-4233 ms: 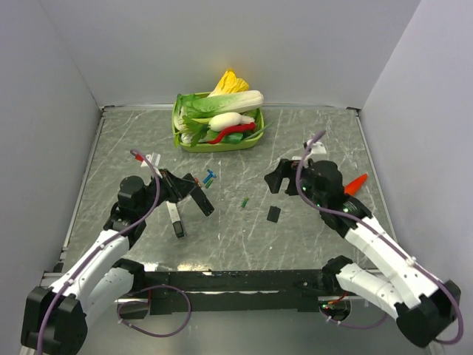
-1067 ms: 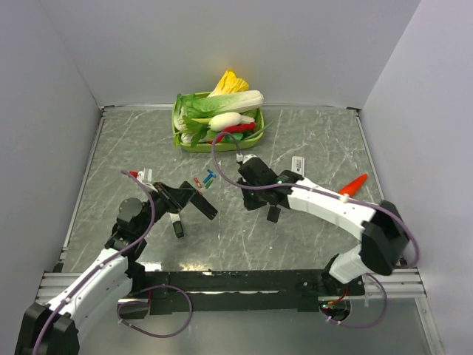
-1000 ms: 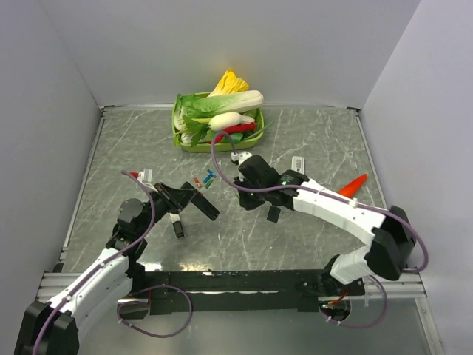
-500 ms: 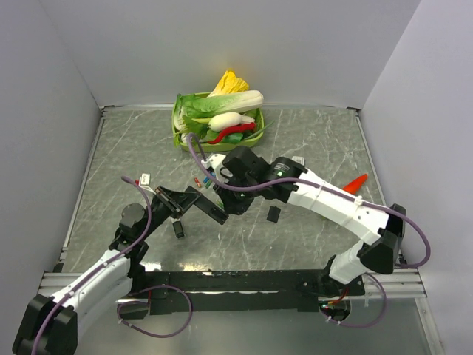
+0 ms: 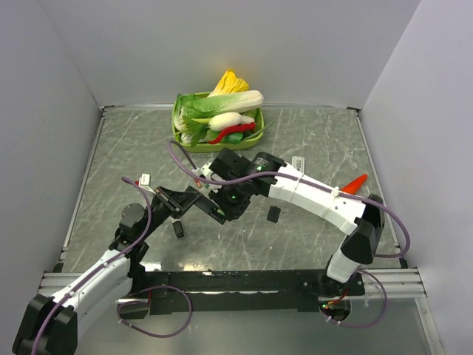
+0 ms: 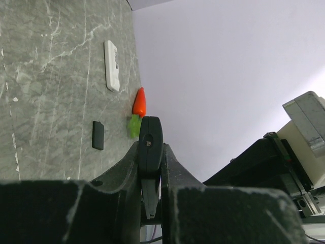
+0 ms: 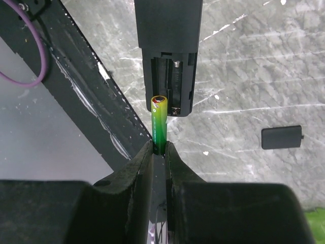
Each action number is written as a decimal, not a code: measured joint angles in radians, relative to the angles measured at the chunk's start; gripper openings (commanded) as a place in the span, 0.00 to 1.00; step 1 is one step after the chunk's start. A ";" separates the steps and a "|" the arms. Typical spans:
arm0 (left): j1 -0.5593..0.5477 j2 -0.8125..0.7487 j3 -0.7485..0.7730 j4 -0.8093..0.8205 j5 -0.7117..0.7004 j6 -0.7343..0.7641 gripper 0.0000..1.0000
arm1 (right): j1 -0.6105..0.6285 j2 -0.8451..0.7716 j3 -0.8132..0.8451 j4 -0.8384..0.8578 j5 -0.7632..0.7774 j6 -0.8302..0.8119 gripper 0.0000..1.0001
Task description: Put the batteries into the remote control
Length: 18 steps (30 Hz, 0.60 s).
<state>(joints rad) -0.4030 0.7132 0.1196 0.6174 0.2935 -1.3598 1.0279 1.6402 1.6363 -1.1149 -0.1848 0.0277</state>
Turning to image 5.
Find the black battery cover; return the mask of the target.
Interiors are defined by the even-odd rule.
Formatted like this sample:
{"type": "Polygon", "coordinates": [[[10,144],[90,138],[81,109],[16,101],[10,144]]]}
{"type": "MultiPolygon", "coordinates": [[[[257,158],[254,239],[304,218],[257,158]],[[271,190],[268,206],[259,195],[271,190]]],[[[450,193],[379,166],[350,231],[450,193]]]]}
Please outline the black battery cover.
{"type": "Polygon", "coordinates": [[[281,209],[279,207],[271,206],[267,214],[267,221],[277,223],[279,220],[280,213],[281,209]]]}

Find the white battery cover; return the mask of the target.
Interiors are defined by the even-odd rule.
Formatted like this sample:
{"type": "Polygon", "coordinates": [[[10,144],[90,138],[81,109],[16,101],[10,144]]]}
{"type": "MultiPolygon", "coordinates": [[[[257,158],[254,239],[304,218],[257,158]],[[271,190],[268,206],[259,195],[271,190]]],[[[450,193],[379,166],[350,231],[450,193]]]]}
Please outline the white battery cover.
{"type": "Polygon", "coordinates": [[[301,156],[293,156],[291,159],[291,165],[302,174],[305,173],[305,159],[301,156]]]}

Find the black remote control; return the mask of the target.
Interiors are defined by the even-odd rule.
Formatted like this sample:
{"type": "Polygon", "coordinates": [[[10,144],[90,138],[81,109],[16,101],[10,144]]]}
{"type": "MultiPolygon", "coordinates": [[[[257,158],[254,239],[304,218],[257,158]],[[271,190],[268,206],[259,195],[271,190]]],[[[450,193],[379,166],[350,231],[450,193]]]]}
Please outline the black remote control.
{"type": "Polygon", "coordinates": [[[220,209],[219,206],[209,200],[206,196],[200,195],[195,200],[194,205],[209,217],[217,221],[220,225],[223,225],[226,222],[226,217],[223,217],[217,212],[217,210],[220,209]]]}

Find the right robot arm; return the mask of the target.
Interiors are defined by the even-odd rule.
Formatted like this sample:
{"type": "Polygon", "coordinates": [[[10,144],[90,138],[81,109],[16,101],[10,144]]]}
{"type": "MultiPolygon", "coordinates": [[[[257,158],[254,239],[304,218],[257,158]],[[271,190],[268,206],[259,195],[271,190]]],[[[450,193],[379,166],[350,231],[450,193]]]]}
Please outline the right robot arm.
{"type": "Polygon", "coordinates": [[[337,188],[308,177],[267,152],[248,160],[223,149],[201,167],[200,175],[223,183],[210,188],[209,197],[228,221],[240,218],[251,197],[261,195],[298,206],[343,232],[345,238],[330,257],[322,277],[328,293],[340,294],[360,266],[373,262],[385,224],[379,196],[371,194],[367,202],[343,197],[337,188]]]}

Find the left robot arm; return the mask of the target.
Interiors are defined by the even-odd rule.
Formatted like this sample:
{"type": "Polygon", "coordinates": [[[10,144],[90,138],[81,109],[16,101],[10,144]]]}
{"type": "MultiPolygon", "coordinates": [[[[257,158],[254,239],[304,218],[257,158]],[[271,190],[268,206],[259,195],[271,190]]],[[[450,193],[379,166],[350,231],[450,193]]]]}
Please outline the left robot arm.
{"type": "Polygon", "coordinates": [[[145,239],[170,217],[184,215],[202,197],[189,187],[176,192],[157,187],[146,205],[132,203],[121,213],[115,238],[99,260],[52,296],[36,295],[27,305],[13,343],[14,354],[73,354],[80,334],[109,304],[146,288],[140,264],[145,239]]]}

